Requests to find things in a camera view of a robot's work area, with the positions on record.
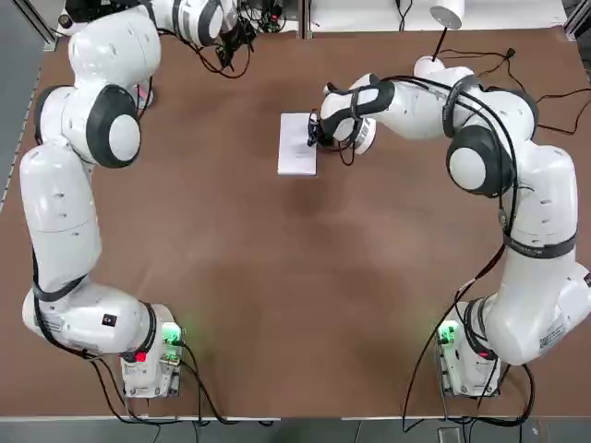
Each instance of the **wire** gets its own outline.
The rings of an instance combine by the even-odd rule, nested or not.
[[[403,13],[401,6],[400,6],[400,1],[398,1],[398,0],[396,1],[396,8],[398,9],[398,14],[400,15],[400,25],[398,25],[399,31],[404,30],[404,28],[406,26],[406,15],[408,14],[408,11],[410,11],[411,7],[413,7],[413,0],[410,0],[408,8]]]
[[[111,367],[102,358],[98,358],[97,360],[100,363],[102,363],[103,366],[106,368],[107,373],[109,374],[109,378],[113,382],[113,387],[115,388],[115,392],[117,394],[117,397],[121,401],[121,404],[123,404],[123,406],[126,408],[127,413],[129,413],[129,415],[135,420],[135,421],[129,422],[128,420],[123,419],[120,415],[118,415],[115,412],[115,408],[113,408],[113,404],[111,403],[111,399],[109,398],[109,394],[108,394],[106,387],[104,385],[103,375],[101,374],[101,371],[99,370],[98,366],[93,361],[90,361],[89,363],[92,364],[95,371],[97,372],[97,376],[99,377],[99,382],[101,383],[101,387],[103,388],[103,394],[104,394],[104,398],[106,399],[107,405],[109,406],[111,413],[113,413],[113,415],[115,417],[117,417],[117,419],[119,419],[119,421],[123,421],[124,423],[133,423],[133,424],[140,423],[140,424],[144,424],[144,425],[175,425],[177,423],[181,423],[180,420],[176,420],[176,419],[164,420],[164,421],[152,421],[152,420],[148,420],[145,418],[140,418],[137,415],[135,415],[134,412],[131,410],[131,408],[127,405],[127,403],[123,399],[123,396],[121,395],[121,392],[119,391],[119,389],[117,387],[117,383],[115,381],[115,376],[113,374],[113,370],[111,369]]]
[[[402,81],[402,82],[407,82],[407,83],[411,83],[411,84],[416,84],[418,83],[425,83],[429,86],[434,86],[437,88],[441,88],[444,90],[451,90],[452,87],[449,87],[447,85],[443,85],[440,84],[438,82],[435,82],[433,80],[429,80],[429,79],[424,79],[424,78],[416,78],[413,76],[394,76],[394,77],[389,77],[389,78],[385,78],[384,80],[390,80],[390,81]],[[515,207],[516,207],[516,199],[517,199],[517,189],[518,189],[518,183],[517,183],[517,164],[516,164],[516,156],[515,156],[515,151],[514,151],[514,146],[513,146],[513,142],[511,140],[511,136],[509,134],[509,131],[507,130],[507,128],[505,127],[504,123],[501,121],[501,119],[496,115],[496,113],[494,113],[492,111],[492,109],[490,109],[489,106],[487,106],[485,103],[483,103],[481,100],[477,99],[476,97],[473,97],[472,95],[466,93],[466,92],[461,92],[460,95],[464,98],[467,98],[469,100],[471,100],[472,102],[478,104],[483,110],[485,110],[488,114],[490,114],[493,119],[495,119],[499,125],[499,127],[501,128],[502,132],[504,133],[506,139],[507,139],[507,144],[509,145],[509,149],[511,152],[511,157],[512,157],[512,166],[513,166],[513,201],[512,201],[512,208],[511,208],[511,216],[509,217],[508,223],[507,223],[507,227],[506,230],[504,229],[505,227],[503,226],[503,231],[505,231],[506,234],[511,234],[511,231],[513,229],[513,222],[514,222],[514,213],[515,213]],[[497,130],[495,128],[495,126],[490,122],[490,120],[484,115],[482,114],[482,112],[480,112],[479,110],[473,108],[470,105],[467,105],[464,102],[457,102],[457,105],[464,107],[465,109],[467,109],[468,111],[472,112],[473,114],[477,114],[479,115],[484,121],[485,123],[487,123],[487,125],[491,128],[492,134],[495,138],[495,141],[497,143],[497,146],[502,149],[502,145],[499,141],[499,136],[497,134]],[[500,205],[501,205],[501,209],[502,209],[502,190],[500,191]],[[466,284],[463,288],[463,290],[460,290],[456,293],[456,296],[454,297],[454,301],[452,303],[451,306],[449,306],[446,310],[446,312],[444,313],[444,315],[441,317],[440,321],[438,322],[438,324],[436,325],[436,327],[433,329],[433,331],[431,331],[427,342],[425,343],[425,345],[423,346],[423,349],[416,361],[415,367],[413,369],[413,374],[411,376],[409,385],[408,385],[408,389],[406,392],[406,397],[404,399],[404,410],[403,410],[403,432],[407,433],[409,432],[411,429],[413,429],[415,426],[417,426],[418,424],[423,422],[423,419],[415,422],[414,424],[410,425],[408,428],[405,427],[405,421],[406,421],[406,413],[408,410],[408,402],[410,400],[410,394],[412,392],[412,387],[414,386],[415,380],[416,380],[416,373],[418,371],[418,368],[420,366],[420,363],[422,362],[425,353],[427,352],[427,349],[431,343],[431,341],[433,340],[433,338],[435,337],[435,334],[437,333],[438,327],[440,326],[440,324],[445,320],[445,318],[452,312],[452,310],[456,307],[457,302],[460,301],[465,294],[467,293],[467,291],[470,289],[470,287],[478,280],[480,280],[482,277],[484,277],[485,275],[487,275],[495,266],[496,264],[499,262],[499,260],[502,257],[502,254],[504,252],[505,249],[505,245],[503,244],[499,250],[497,251],[497,253],[493,256],[493,258],[487,263],[487,265],[475,276],[475,278],[473,280],[471,280],[468,284]],[[529,369],[525,366],[525,370],[528,373],[529,376],[531,376],[531,372],[529,372]],[[529,412],[531,413],[531,410],[529,409],[530,403],[532,403],[533,406],[533,399],[535,398],[535,384],[534,384],[534,380],[533,380],[533,376],[530,377],[530,387],[531,387],[531,395],[530,395],[530,401],[528,402],[528,407],[526,408],[526,412],[529,410]],[[491,424],[496,424],[496,425],[501,425],[501,423],[503,423],[503,425],[513,425],[511,422],[508,421],[499,421],[499,422],[494,422],[493,419],[485,419],[485,418],[479,418],[479,420],[484,421],[485,423],[491,423]]]
[[[501,66],[503,66],[506,62],[507,63],[507,74],[515,83],[517,83],[519,85],[519,88],[521,88],[521,90],[523,92],[525,92],[524,84],[516,76],[514,76],[513,73],[511,72],[511,60],[510,59],[512,57],[514,57],[516,54],[516,51],[513,48],[509,48],[505,54],[495,53],[495,52],[457,51],[455,49],[445,49],[445,50],[441,51],[440,53],[441,54],[444,54],[444,53],[457,54],[456,56],[444,57],[445,59],[481,58],[481,57],[486,57],[486,56],[490,56],[490,55],[500,57],[502,60],[495,67],[493,67],[492,69],[489,69],[487,71],[481,72],[480,74],[478,74],[478,77],[482,78],[482,77],[487,76],[488,74],[492,74],[493,72],[495,72],[496,70],[501,68]]]
[[[477,420],[473,421],[473,422],[470,424],[470,430],[468,431],[468,441],[467,441],[467,442],[465,442],[465,443],[470,443],[470,442],[472,441],[472,429],[474,429],[474,425],[475,425],[476,423],[478,423],[478,421],[477,421]]]
[[[153,79],[153,77],[150,77],[150,80],[148,81],[148,95],[146,96],[146,99],[144,100],[144,107],[142,108],[141,112],[138,114],[138,121],[141,120],[141,117],[143,117],[144,114],[146,113],[146,109],[148,109],[148,104],[150,103],[150,97],[151,97],[151,93],[152,93],[152,79]],[[136,88],[138,88],[138,108],[139,108],[139,85],[136,85]]]
[[[355,432],[355,440],[353,440],[353,443],[359,442],[359,436],[361,435],[361,425],[362,424],[363,424],[363,421],[359,420],[359,425],[357,425],[357,430]]]
[[[287,24],[287,16],[285,15],[284,8],[278,4],[277,0],[272,0],[272,4],[262,7],[260,11],[254,9],[248,2],[243,2],[241,10],[246,13],[246,18],[257,25],[258,33],[279,33],[285,28]],[[259,12],[259,17],[256,18],[253,15],[254,11]],[[283,24],[279,26],[279,20],[283,19]]]
[[[60,32],[59,30],[55,30],[54,28],[48,27],[49,30],[51,32],[53,32],[55,35],[58,35],[59,37],[69,37],[69,35],[64,34],[64,32]]]
[[[244,35],[244,37],[245,37],[245,38],[247,39],[247,41],[248,41],[247,30],[246,30],[246,27],[245,27],[245,25],[244,25],[243,19],[244,19],[244,18],[242,18],[242,17],[239,17],[239,18],[238,18],[238,23],[240,23],[240,28],[241,28],[241,30],[242,30],[242,32],[243,32],[243,35]],[[212,63],[212,62],[210,62],[210,61],[207,59],[207,57],[205,57],[205,55],[203,55],[203,54],[202,54],[202,51],[205,49],[204,47],[200,47],[200,48],[199,48],[199,47],[198,47],[198,46],[197,46],[195,43],[193,43],[193,42],[189,42],[189,41],[185,40],[185,39],[184,39],[184,38],[183,38],[181,35],[176,35],[176,34],[174,34],[173,32],[171,32],[171,31],[169,31],[169,30],[166,30],[166,29],[163,29],[163,28],[158,28],[157,30],[158,30],[158,33],[159,33],[160,35],[172,35],[172,36],[175,36],[175,37],[176,37],[176,38],[177,38],[179,41],[181,41],[181,42],[182,42],[182,43],[183,43],[185,46],[189,47],[189,48],[191,49],[191,51],[193,51],[193,52],[194,52],[194,53],[195,53],[195,54],[196,54],[196,55],[199,57],[199,60],[200,60],[200,61],[201,61],[201,63],[202,63],[204,66],[205,66],[205,68],[206,68],[208,71],[212,72],[213,74],[219,74],[220,76],[222,76],[222,77],[224,77],[224,78],[229,78],[229,79],[238,79],[238,78],[241,78],[241,77],[243,77],[243,76],[244,76],[244,75],[247,73],[247,71],[248,71],[248,67],[250,66],[250,53],[252,52],[252,49],[251,49],[251,47],[250,47],[250,43],[249,43],[249,44],[247,44],[247,48],[248,48],[248,52],[247,52],[247,62],[246,62],[246,64],[245,64],[245,66],[244,66],[243,70],[242,70],[242,71],[241,71],[239,74],[237,74],[237,75],[233,76],[233,75],[230,75],[230,74],[226,74],[226,73],[224,72],[224,70],[225,70],[225,67],[220,67],[220,68],[218,68],[218,67],[215,67],[215,66],[213,65],[213,63]],[[219,43],[217,43],[215,46],[216,46],[216,48],[223,47],[223,45],[222,45],[222,44],[219,44]]]
[[[163,430],[163,427],[158,425],[158,432],[156,432],[156,436],[154,437],[154,440],[151,441],[151,443],[156,443],[156,441],[158,440],[158,437],[160,436],[161,431]]]
[[[433,57],[431,58],[431,62],[434,62],[435,59],[437,58],[437,56],[439,55],[441,45],[443,44],[443,41],[445,40],[445,34],[447,34],[447,26],[445,28],[443,28],[443,32],[441,33],[440,40],[437,43],[437,47],[435,48],[435,52],[433,53]]]
[[[580,92],[590,91],[590,90],[591,90],[591,88],[582,88],[580,90],[573,90],[571,92],[567,92],[566,94],[546,94],[546,95],[542,95],[539,99],[537,99],[536,103],[543,102],[546,99],[563,99],[565,97],[570,97],[571,95],[578,94]],[[576,116],[576,119],[574,120],[574,129],[573,130],[561,129],[559,127],[547,126],[547,125],[541,125],[541,124],[537,125],[537,126],[543,127],[544,129],[548,129],[550,131],[558,132],[560,134],[564,134],[565,136],[573,136],[579,128],[579,120],[581,119],[581,115],[583,115],[583,112],[585,111],[585,109],[589,105],[589,103],[591,103],[591,99],[589,99],[585,103],[585,105],[581,108],[581,111],[579,111],[579,114]]]
[[[188,354],[190,355],[191,361],[193,362],[193,366],[195,366],[195,368],[193,368],[191,365],[188,365],[185,361],[181,361],[181,365],[188,368],[188,370],[191,371],[191,373],[193,374],[193,377],[195,377],[195,379],[197,380],[197,383],[199,385],[199,389],[203,390],[203,395],[205,395],[205,399],[207,400],[208,404],[210,405],[211,411],[213,412],[213,416],[217,419],[217,421],[220,422],[222,425],[237,425],[238,423],[240,423],[237,421],[227,420],[227,419],[223,418],[218,413],[215,405],[213,404],[213,401],[211,400],[210,393],[205,388],[205,384],[203,383],[203,380],[201,379],[201,377],[199,375],[199,369],[197,366],[197,359],[195,358],[195,354],[193,354],[193,351],[191,350],[191,348],[186,343],[184,343],[182,341],[175,342],[174,344],[185,348],[187,350]]]

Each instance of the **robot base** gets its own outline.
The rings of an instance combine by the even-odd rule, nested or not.
[[[458,303],[462,313],[465,306],[466,303]],[[442,392],[449,396],[479,398],[490,379],[484,397],[497,396],[501,361],[495,365],[494,361],[472,351],[465,339],[464,326],[454,311],[441,323],[438,333],[436,362]]]
[[[151,305],[156,314],[156,337],[145,361],[128,363],[121,359],[126,396],[151,399],[176,397],[180,389],[182,349],[166,340],[182,340],[170,310],[164,305]]]

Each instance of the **green status light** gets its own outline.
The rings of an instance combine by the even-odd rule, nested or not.
[[[169,341],[169,342],[181,340],[180,327],[172,321],[164,322],[163,323],[163,338],[165,341]]]
[[[453,343],[453,336],[455,335],[455,331],[457,330],[457,328],[458,322],[454,320],[445,320],[443,323],[441,323],[441,326],[438,330],[440,334],[440,343]]]

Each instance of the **black band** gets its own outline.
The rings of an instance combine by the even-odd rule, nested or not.
[[[453,111],[455,110],[455,105],[460,94],[468,88],[472,88],[479,84],[480,81],[476,76],[466,76],[460,78],[455,85],[453,85],[452,90],[450,90],[447,100],[443,105],[443,132],[448,138],[453,138],[453,136],[455,136],[455,129],[453,128]]]
[[[480,332],[482,332],[482,336],[488,340],[487,338],[487,329],[484,326],[484,304],[487,300],[482,299],[480,305],[478,305],[478,312],[476,314],[476,318],[478,319],[478,326],[480,327]]]
[[[460,149],[474,151],[485,165],[484,181],[476,189],[461,187],[452,175],[452,156]],[[464,126],[457,132],[452,139],[450,147],[447,149],[445,162],[447,172],[453,182],[470,194],[495,198],[499,196],[500,191],[503,193],[506,192],[513,184],[511,157],[505,148],[497,143],[495,133],[480,125]]]
[[[181,6],[181,0],[175,0],[173,2],[173,32],[175,33],[176,37],[183,39],[181,35],[181,30],[178,27],[178,9]]]
[[[481,303],[484,304],[484,300],[476,299],[468,302],[468,305],[465,307],[464,324],[467,326],[472,325],[472,309],[478,301],[481,301]],[[474,332],[471,330],[471,328],[464,328],[464,335],[472,351],[477,353],[479,357],[484,358],[488,361],[493,361],[497,359],[497,355],[494,353],[494,351],[483,345],[480,342],[480,340],[474,335]]]
[[[210,35],[210,24],[215,14],[215,10],[220,5],[219,0],[210,0],[205,4],[201,14],[199,14],[199,22],[197,24],[197,36],[199,43],[202,46],[212,46],[214,39]]]
[[[66,85],[56,85],[46,88],[45,90],[43,90],[41,94],[39,94],[39,98],[35,103],[35,111],[33,113],[33,124],[35,124],[35,142],[37,142],[37,144],[39,145],[43,143],[43,139],[41,137],[41,113],[43,111],[43,106],[45,105],[47,98],[51,95],[53,91],[57,90],[58,88],[63,88],[64,86]]]
[[[131,94],[120,86],[107,85],[99,92],[86,123],[86,142],[92,158],[105,168],[124,168],[133,163],[138,152],[129,160],[120,160],[111,150],[111,125],[121,115],[129,115],[139,126],[136,104]]]
[[[32,251],[33,254],[33,294],[35,298],[41,300],[42,302],[53,303],[58,301],[60,298],[64,298],[66,295],[71,293],[76,287],[80,284],[86,275],[78,277],[77,279],[70,281],[66,286],[64,286],[59,291],[55,291],[54,293],[47,293],[43,289],[39,287],[39,265],[37,264],[37,256],[35,255],[35,250]]]
[[[141,300],[139,302],[142,303],[148,311],[150,325],[148,327],[148,335],[146,335],[143,343],[135,351],[121,354],[121,358],[123,358],[128,363],[136,363],[138,353],[148,353],[156,339],[156,313],[149,303],[142,302]]]
[[[151,4],[151,0],[138,0],[138,3],[142,6],[145,6],[148,9],[148,15],[150,16],[150,20],[154,24],[154,26],[158,27],[156,24],[156,15],[154,14],[154,6]]]
[[[567,255],[576,246],[576,235],[556,245],[543,245],[540,247],[524,245],[517,240],[512,239],[507,234],[504,235],[504,243],[513,251],[530,258],[550,259]]]
[[[351,93],[355,93],[356,91],[358,94],[359,92],[362,92],[364,90],[376,90],[377,97],[372,102],[361,104],[356,103],[356,115],[360,117],[363,117],[368,114],[380,113],[388,109],[388,107],[392,103],[392,100],[394,99],[394,93],[396,92],[396,87],[391,81],[381,81],[376,84],[362,86],[360,88],[357,88],[356,90],[338,90],[331,83],[328,83],[326,86],[331,93],[339,95],[348,95]],[[348,108],[337,111],[330,117],[322,119],[320,121],[320,125],[322,127],[322,131],[324,131],[324,134],[331,138],[334,137],[336,129],[339,127],[339,124],[341,124],[343,120],[346,120],[347,118],[354,118],[351,111],[352,106],[349,106]]]

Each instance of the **white paper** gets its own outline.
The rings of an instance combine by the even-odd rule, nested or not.
[[[281,114],[278,175],[316,175],[316,144],[308,146],[308,113]]]

